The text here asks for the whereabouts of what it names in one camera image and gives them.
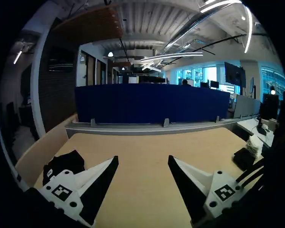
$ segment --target blue partition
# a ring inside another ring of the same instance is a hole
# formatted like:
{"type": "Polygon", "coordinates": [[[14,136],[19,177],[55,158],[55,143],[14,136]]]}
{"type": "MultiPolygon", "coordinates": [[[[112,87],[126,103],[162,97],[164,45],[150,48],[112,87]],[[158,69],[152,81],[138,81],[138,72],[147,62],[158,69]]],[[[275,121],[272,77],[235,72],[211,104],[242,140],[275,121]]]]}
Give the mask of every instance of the blue partition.
{"type": "Polygon", "coordinates": [[[182,85],[112,84],[75,88],[79,122],[159,124],[226,118],[230,93],[182,85]]]}

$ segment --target wooden table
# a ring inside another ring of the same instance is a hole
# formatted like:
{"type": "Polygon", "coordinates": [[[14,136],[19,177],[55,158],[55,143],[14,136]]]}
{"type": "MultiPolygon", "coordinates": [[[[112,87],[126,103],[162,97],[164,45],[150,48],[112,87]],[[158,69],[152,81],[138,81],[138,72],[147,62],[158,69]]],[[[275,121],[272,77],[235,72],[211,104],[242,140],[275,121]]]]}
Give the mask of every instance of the wooden table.
{"type": "MultiPolygon", "coordinates": [[[[201,170],[242,174],[232,162],[245,141],[226,128],[173,135],[112,136],[78,133],[56,156],[76,149],[85,168],[118,155],[119,166],[96,216],[96,228],[191,228],[190,216],[168,166],[173,155],[201,170]]],[[[42,174],[35,188],[42,187],[42,174]]]]}

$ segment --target gray partition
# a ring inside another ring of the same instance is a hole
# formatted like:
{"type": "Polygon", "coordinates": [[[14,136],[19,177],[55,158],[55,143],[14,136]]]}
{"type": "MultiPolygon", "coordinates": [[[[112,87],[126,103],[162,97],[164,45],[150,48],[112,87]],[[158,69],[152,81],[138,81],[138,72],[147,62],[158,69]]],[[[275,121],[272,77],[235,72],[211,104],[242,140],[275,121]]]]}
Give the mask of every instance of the gray partition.
{"type": "Polygon", "coordinates": [[[256,99],[237,94],[233,118],[257,115],[259,113],[260,105],[261,102],[256,99]]]}

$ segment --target stack of white cloth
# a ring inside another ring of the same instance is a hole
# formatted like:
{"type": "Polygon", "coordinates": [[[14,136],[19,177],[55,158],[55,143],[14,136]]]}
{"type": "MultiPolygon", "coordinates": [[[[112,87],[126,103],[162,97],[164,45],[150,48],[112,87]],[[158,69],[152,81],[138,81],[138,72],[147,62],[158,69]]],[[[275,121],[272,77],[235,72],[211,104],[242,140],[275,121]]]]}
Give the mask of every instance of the stack of white cloth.
{"type": "Polygon", "coordinates": [[[263,142],[256,135],[249,136],[246,148],[252,156],[258,158],[262,153],[263,142]]]}

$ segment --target wooden ceiling panel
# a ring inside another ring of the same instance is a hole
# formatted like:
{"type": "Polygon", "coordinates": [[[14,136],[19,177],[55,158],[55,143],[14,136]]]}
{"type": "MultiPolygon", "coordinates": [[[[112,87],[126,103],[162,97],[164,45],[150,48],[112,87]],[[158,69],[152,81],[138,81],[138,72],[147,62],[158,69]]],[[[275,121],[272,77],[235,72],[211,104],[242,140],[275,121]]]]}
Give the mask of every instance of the wooden ceiling panel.
{"type": "Polygon", "coordinates": [[[76,44],[122,37],[122,28],[114,5],[76,15],[59,25],[53,32],[76,44]]]}

